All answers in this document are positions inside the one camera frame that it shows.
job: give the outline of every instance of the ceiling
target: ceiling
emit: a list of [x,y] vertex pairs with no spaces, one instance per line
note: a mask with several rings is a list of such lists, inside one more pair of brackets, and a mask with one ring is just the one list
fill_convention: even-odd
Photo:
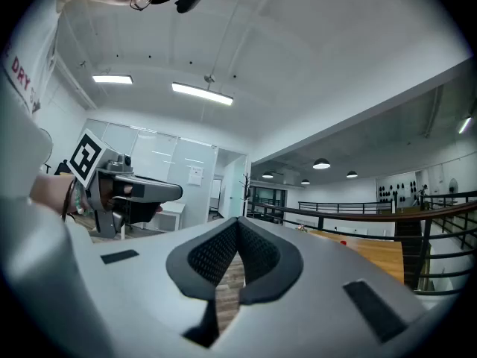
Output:
[[[420,29],[432,25],[419,18],[428,10],[421,0],[203,0],[180,15],[172,1],[138,12],[76,0],[60,18],[57,47],[97,107],[260,139],[296,110],[316,107],[320,97],[419,40]],[[171,91],[173,81],[207,88],[203,76],[214,65],[211,89],[234,97],[231,107]],[[97,85],[93,74],[132,75],[134,85]],[[431,100],[431,93],[421,98],[423,113]],[[395,115],[406,119],[404,112]],[[406,121],[409,129],[402,131],[423,126]],[[376,140],[373,131],[363,131],[377,143],[388,133],[382,128]],[[335,152],[352,149],[340,145]]]
[[[389,154],[394,148],[424,138],[435,100],[437,100],[436,114],[429,137],[455,134],[461,120],[472,110],[477,110],[476,89],[476,74],[468,72],[443,85],[440,98],[438,98],[439,90],[428,91],[357,125],[254,165],[252,177],[282,183],[281,175],[275,175],[274,179],[263,179],[263,172],[281,173],[293,170],[300,173],[300,179],[308,178],[312,183],[345,180],[347,171],[355,168],[353,161],[363,155],[373,152]],[[326,158],[332,164],[332,168],[326,170],[328,172],[326,177],[323,172],[312,168],[314,161],[319,157]],[[367,172],[360,171],[359,176],[367,177]]]

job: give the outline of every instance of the staircase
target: staircase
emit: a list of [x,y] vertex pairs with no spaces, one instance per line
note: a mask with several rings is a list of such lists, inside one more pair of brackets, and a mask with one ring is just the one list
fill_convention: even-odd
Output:
[[[420,229],[420,222],[397,222],[395,227],[395,236],[422,236]],[[414,273],[419,263],[419,257],[405,257],[405,255],[419,256],[423,241],[420,240],[405,240],[401,242],[402,254],[404,262],[404,284],[413,287]]]

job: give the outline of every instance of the dome pendant light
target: dome pendant light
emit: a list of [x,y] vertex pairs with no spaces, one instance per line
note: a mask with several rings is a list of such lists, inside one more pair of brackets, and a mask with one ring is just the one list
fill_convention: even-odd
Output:
[[315,163],[313,163],[313,168],[315,170],[324,170],[328,169],[331,165],[329,164],[328,160],[325,158],[316,159]]

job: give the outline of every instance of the qr-like tag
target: qr-like tag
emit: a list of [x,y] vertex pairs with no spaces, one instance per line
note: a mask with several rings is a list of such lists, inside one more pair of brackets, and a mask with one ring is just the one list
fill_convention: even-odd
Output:
[[107,145],[90,130],[86,129],[81,134],[80,142],[67,165],[86,188],[91,183],[95,169],[107,149]]

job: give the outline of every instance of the wooden tabletop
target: wooden tabletop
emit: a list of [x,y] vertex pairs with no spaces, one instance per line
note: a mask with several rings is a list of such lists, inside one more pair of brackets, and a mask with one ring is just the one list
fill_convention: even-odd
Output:
[[326,237],[336,242],[346,241],[348,248],[358,252],[364,258],[396,278],[400,283],[404,283],[401,242],[366,240],[353,236],[335,235],[320,230],[310,230],[309,233],[315,236]]

